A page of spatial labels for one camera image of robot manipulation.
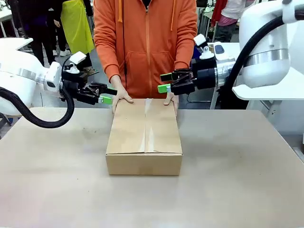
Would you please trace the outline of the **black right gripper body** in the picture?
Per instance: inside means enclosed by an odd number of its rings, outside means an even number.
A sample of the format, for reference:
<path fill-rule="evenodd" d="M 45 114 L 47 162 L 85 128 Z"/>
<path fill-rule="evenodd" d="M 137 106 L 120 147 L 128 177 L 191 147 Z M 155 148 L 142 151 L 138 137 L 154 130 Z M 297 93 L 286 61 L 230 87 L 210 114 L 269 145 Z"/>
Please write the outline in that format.
<path fill-rule="evenodd" d="M 215 68 L 203 69 L 197 71 L 196 77 L 191 77 L 188 82 L 191 84 L 190 91 L 186 94 L 190 94 L 198 90 L 214 88 L 216 85 Z"/>

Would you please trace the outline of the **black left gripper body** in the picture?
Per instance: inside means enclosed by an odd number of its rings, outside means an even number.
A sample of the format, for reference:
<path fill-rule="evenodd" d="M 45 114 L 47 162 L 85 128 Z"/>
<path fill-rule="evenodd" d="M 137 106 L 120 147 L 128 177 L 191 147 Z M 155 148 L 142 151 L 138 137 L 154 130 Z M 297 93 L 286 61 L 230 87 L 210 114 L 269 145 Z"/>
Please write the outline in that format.
<path fill-rule="evenodd" d="M 82 87 L 82 84 L 80 83 L 64 80 L 63 86 L 77 101 L 90 105 L 95 105 L 99 101 L 99 94 L 96 92 L 96 89 L 89 85 L 84 85 L 84 87 Z"/>

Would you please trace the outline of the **person's left hand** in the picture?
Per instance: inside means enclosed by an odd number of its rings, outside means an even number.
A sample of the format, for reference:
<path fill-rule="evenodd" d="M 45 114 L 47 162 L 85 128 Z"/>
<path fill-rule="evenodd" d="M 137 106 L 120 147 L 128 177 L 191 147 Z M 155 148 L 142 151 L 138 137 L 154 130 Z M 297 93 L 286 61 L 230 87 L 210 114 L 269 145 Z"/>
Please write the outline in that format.
<path fill-rule="evenodd" d="M 172 92 L 168 92 L 163 104 L 165 106 L 168 106 L 170 103 L 173 103 L 175 116 L 177 116 L 179 107 L 179 96 L 174 95 L 174 93 Z"/>

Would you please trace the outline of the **person's right hand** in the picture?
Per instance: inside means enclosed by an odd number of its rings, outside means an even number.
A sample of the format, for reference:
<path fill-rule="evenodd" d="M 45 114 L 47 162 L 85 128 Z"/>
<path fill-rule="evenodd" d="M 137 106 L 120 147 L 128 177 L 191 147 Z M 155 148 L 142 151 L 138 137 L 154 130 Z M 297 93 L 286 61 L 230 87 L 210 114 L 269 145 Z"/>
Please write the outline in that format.
<path fill-rule="evenodd" d="M 132 104 L 133 99 L 129 96 L 128 92 L 124 88 L 121 79 L 118 75 L 112 76 L 110 79 L 110 83 L 112 87 L 117 91 L 117 94 L 113 97 L 113 102 L 112 102 L 112 112 L 114 114 L 119 100 L 123 99 L 128 103 Z"/>

